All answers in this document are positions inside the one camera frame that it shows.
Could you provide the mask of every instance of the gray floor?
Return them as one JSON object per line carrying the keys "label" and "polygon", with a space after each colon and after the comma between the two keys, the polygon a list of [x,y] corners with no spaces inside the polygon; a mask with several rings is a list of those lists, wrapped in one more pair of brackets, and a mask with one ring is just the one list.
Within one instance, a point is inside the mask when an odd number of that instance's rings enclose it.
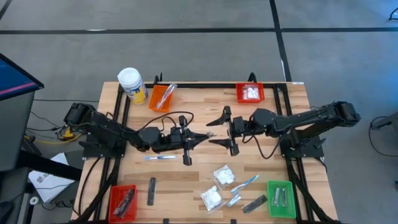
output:
{"label": "gray floor", "polygon": [[[386,21],[398,7],[396,1],[276,0],[276,4],[281,27],[398,26]],[[272,26],[269,2],[261,0],[13,0],[0,21],[0,30]],[[283,38],[292,79],[305,82],[313,106],[346,100],[363,117],[354,128],[323,135],[340,220],[396,223],[398,158],[373,151],[368,127],[373,117],[398,111],[398,33],[284,33]],[[124,67],[138,68],[146,81],[160,72],[170,81],[243,81],[250,72],[261,81],[284,80],[274,33],[0,35],[0,51],[44,82],[45,89],[35,97],[45,99],[97,100],[103,82],[116,80]],[[36,101],[32,111],[62,124],[70,105]],[[29,126],[50,127],[35,117]],[[394,134],[390,127],[373,132],[377,148],[398,154]],[[81,147],[76,144],[38,146],[48,157],[69,152],[71,164],[81,166]],[[76,187],[70,187],[58,199],[75,194]],[[66,222],[71,212],[36,207],[32,223]]]}

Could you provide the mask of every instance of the wooden table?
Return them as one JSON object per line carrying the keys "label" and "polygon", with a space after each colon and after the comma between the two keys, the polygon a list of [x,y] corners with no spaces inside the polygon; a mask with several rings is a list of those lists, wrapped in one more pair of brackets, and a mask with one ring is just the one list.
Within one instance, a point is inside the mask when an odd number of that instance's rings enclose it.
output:
{"label": "wooden table", "polygon": [[[287,88],[293,113],[301,113],[310,109],[307,93],[302,83],[287,83]],[[117,89],[117,82],[104,83],[98,105],[99,112],[113,112]],[[196,133],[211,131],[217,134],[216,138],[222,139],[226,138],[226,126],[206,127],[206,123],[219,118],[225,105],[231,107],[233,117],[243,116],[244,119],[249,119],[257,107],[267,108],[276,112],[273,91],[269,88],[265,88],[264,91],[266,99],[262,103],[242,105],[237,103],[236,92],[233,88],[178,88],[173,95],[172,111],[190,111],[194,113],[195,118],[189,125],[192,131]],[[149,109],[149,101],[150,99],[143,105],[130,105],[127,121],[127,125],[130,128],[139,129],[150,119],[161,115]],[[123,106],[121,106],[119,121],[123,116],[123,109]],[[179,114],[173,114],[171,117],[178,121],[178,116]],[[161,128],[160,120],[153,122],[151,126]],[[165,119],[165,126],[165,130],[169,130],[169,127],[171,127],[171,122],[167,119]],[[277,144],[277,139],[275,138],[258,136],[258,140],[265,155],[269,155],[275,144]],[[267,204],[249,214],[242,212],[241,207],[243,205],[249,204],[262,194],[266,195],[268,180],[288,180],[289,178],[285,159],[280,155],[279,149],[270,159],[264,160],[260,156],[255,141],[243,144],[237,138],[237,142],[240,154],[234,157],[231,157],[229,151],[224,147],[216,144],[211,144],[207,141],[199,144],[191,152],[192,166],[183,165],[182,150],[168,153],[178,154],[179,156],[176,160],[144,161],[144,156],[155,153],[152,151],[142,153],[128,145],[126,155],[121,160],[118,185],[137,185],[136,223],[162,223],[164,218],[169,218],[170,223],[230,223],[231,219],[237,219],[238,223],[295,223],[295,220],[292,219],[272,218],[269,215]],[[80,195],[83,181],[88,169],[95,160],[88,159],[85,162],[75,209],[78,208],[78,196]],[[83,194],[82,210],[90,204],[98,193],[103,160],[101,159],[97,163],[89,176]],[[304,158],[303,163],[310,193],[326,214],[333,219],[337,219],[325,168],[313,158]],[[231,199],[229,190],[236,185],[242,184],[254,175],[259,174],[260,177],[241,191],[242,199],[232,208],[224,206],[221,210],[208,215],[200,194],[214,185],[211,173],[225,164],[232,168],[236,176],[236,181],[221,193],[225,200]],[[155,201],[153,206],[147,206],[147,191],[151,177],[157,179]],[[302,209],[302,217],[307,219],[301,193],[298,193],[298,197],[300,208]],[[108,199],[109,195],[106,194],[100,219],[105,218]]]}

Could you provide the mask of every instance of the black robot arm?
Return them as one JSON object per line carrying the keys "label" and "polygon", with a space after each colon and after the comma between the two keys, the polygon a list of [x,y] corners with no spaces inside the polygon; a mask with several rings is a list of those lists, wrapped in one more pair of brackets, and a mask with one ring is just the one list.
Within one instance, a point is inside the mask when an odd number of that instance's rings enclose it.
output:
{"label": "black robot arm", "polygon": [[74,129],[85,130],[94,137],[94,141],[79,142],[83,147],[95,146],[117,152],[128,141],[141,152],[145,152],[150,148],[156,153],[183,149],[183,163],[187,166],[192,165],[189,151],[211,136],[211,134],[191,132],[187,128],[189,125],[187,119],[182,115],[178,118],[180,127],[172,127],[168,135],[162,134],[158,127],[146,127],[149,123],[136,131],[123,126],[113,116],[111,119],[108,115],[112,116],[110,113],[102,114],[97,112],[92,105],[74,103],[64,118],[64,122]]}
{"label": "black robot arm", "polygon": [[[228,139],[214,139],[210,142],[227,147],[232,156],[239,154],[236,137],[255,136],[264,134],[273,138],[285,137],[290,147],[300,149],[312,138],[336,126],[351,127],[361,119],[351,103],[338,101],[322,106],[315,110],[306,111],[292,116],[278,116],[274,112],[258,108],[248,121],[237,117],[231,119],[231,109],[225,106],[221,118],[210,122],[207,126],[227,123]],[[306,129],[295,128],[312,124]]]}

